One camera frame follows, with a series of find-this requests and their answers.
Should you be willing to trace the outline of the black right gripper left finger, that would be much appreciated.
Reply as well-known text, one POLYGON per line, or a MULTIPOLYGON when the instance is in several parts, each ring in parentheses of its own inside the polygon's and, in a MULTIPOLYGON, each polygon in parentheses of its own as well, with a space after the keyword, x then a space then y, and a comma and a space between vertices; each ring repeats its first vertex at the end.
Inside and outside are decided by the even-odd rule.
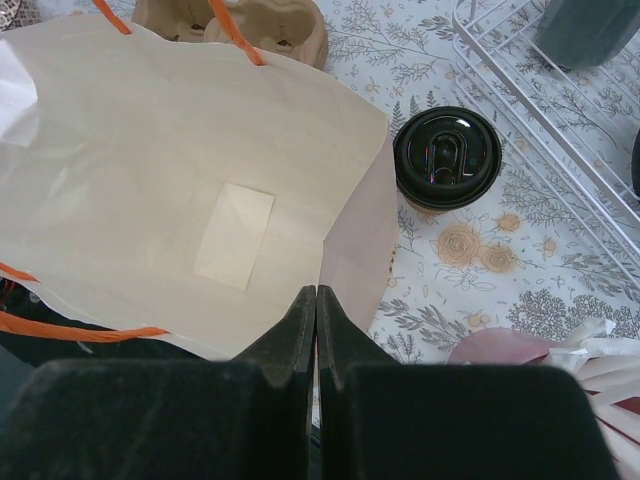
POLYGON ((1 336, 5 479, 304 479, 316 291, 239 356, 1 336))

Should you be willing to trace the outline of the printed kraft paper bag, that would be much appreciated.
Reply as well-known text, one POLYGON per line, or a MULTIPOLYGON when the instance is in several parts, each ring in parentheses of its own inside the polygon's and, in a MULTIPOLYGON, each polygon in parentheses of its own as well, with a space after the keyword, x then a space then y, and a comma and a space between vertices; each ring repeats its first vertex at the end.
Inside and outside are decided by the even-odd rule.
POLYGON ((387 115, 273 53, 102 15, 1 36, 1 274, 97 332, 235 356, 305 286, 371 325, 398 238, 387 115))

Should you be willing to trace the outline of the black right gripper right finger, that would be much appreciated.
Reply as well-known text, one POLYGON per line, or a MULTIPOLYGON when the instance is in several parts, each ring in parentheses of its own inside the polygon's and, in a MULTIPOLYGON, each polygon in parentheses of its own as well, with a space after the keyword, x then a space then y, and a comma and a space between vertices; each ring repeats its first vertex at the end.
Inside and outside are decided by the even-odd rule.
POLYGON ((615 479, 587 397, 547 366, 403 365, 317 293, 327 479, 615 479))

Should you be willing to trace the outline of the single brown paper cup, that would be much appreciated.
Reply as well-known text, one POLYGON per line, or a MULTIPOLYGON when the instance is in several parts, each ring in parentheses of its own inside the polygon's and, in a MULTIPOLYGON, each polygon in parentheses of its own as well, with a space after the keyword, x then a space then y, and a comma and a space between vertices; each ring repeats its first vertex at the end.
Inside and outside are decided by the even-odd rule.
POLYGON ((445 209, 434 209, 422 206, 410 200, 407 201, 407 204, 410 205, 416 212, 423 216, 437 217, 446 213, 449 213, 449 210, 445 209))

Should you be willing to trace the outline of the black plastic cup lid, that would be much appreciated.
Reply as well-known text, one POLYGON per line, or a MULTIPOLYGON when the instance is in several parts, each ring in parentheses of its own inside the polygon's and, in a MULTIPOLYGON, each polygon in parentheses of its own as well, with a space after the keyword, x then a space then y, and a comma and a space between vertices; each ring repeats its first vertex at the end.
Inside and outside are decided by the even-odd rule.
POLYGON ((393 142, 396 183, 406 201, 442 210, 484 196, 502 166, 493 125, 461 107, 436 107, 413 116, 393 142))

